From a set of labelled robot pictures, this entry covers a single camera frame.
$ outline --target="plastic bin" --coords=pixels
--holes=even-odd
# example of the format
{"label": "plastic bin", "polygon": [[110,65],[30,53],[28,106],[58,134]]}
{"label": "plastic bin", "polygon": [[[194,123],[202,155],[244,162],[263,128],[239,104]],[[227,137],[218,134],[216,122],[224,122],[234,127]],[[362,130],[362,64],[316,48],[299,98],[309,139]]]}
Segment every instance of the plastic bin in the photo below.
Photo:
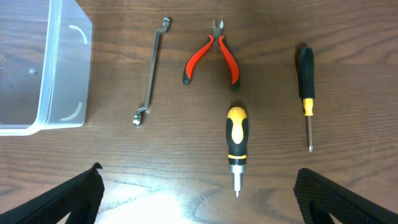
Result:
{"label": "plastic bin", "polygon": [[93,25],[74,0],[3,0],[0,136],[74,128],[86,116]]}

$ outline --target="yellow and black screwdriver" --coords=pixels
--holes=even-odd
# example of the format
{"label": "yellow and black screwdriver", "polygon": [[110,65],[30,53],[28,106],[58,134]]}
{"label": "yellow and black screwdriver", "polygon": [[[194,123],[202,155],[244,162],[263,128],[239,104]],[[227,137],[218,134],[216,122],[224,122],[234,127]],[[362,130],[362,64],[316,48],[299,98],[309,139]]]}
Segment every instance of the yellow and black screwdriver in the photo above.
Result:
{"label": "yellow and black screwdriver", "polygon": [[312,152],[312,124],[311,117],[313,116],[313,99],[315,98],[314,86],[314,59],[312,49],[305,45],[297,55],[296,67],[298,73],[298,88],[300,90],[300,98],[303,100],[305,116],[308,122],[308,150]]}
{"label": "yellow and black screwdriver", "polygon": [[246,112],[240,107],[231,108],[226,119],[226,142],[229,148],[229,171],[233,174],[236,198],[242,190],[243,173],[246,170],[248,138],[249,128]]}

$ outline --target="offset wrench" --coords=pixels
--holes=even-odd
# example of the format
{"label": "offset wrench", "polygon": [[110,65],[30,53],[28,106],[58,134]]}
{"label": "offset wrench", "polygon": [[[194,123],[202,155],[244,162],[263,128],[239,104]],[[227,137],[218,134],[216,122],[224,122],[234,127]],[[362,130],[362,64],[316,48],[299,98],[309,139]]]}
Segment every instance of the offset wrench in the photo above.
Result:
{"label": "offset wrench", "polygon": [[147,94],[145,97],[144,106],[137,110],[137,113],[134,115],[133,124],[138,128],[141,124],[141,113],[148,109],[149,101],[150,101],[150,93],[152,92],[152,81],[154,80],[154,72],[155,72],[155,64],[156,64],[156,57],[157,57],[157,47],[159,45],[159,38],[160,34],[164,34],[169,29],[170,18],[165,17],[163,19],[163,28],[159,29],[155,33],[155,44],[154,44],[154,51],[152,53],[152,60],[150,61],[150,72],[149,72],[149,79],[148,79],[148,87],[147,87]]}

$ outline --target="pliers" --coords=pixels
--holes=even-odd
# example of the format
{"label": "pliers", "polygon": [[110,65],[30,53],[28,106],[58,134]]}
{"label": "pliers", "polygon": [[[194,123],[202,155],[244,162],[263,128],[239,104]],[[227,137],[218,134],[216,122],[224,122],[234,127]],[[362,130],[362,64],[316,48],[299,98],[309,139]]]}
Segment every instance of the pliers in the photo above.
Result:
{"label": "pliers", "polygon": [[187,65],[185,66],[182,82],[186,85],[191,83],[193,69],[199,62],[199,60],[205,56],[205,54],[211,49],[214,43],[219,45],[221,49],[221,53],[223,54],[226,63],[228,64],[229,69],[231,70],[231,89],[238,90],[239,88],[239,68],[238,64],[235,61],[234,56],[232,55],[228,44],[226,42],[226,37],[223,35],[224,29],[224,21],[220,22],[220,26],[216,26],[216,21],[213,20],[213,35],[209,34],[204,46],[198,50],[188,61]]}

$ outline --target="screwdriver shaft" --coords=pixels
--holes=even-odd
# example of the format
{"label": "screwdriver shaft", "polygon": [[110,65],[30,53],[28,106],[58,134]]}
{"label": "screwdriver shaft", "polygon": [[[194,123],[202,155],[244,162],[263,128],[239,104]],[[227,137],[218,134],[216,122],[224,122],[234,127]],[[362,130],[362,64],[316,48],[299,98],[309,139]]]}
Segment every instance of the screwdriver shaft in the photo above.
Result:
{"label": "screwdriver shaft", "polygon": [[312,146],[312,124],[311,124],[311,116],[307,116],[308,121],[308,149],[310,152],[313,150]]}

